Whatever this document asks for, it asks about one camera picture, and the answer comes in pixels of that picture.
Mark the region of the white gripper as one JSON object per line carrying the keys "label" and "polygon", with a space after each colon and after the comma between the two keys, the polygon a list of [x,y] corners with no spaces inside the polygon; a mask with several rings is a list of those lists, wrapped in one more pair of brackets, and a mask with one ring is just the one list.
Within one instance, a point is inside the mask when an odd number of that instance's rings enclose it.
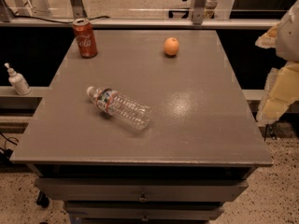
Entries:
{"label": "white gripper", "polygon": [[291,62],[272,68],[264,85],[256,120],[259,126],[278,121],[290,105],[299,100],[299,0],[286,12],[279,25],[259,36],[255,45],[262,49],[276,47],[278,57]]}

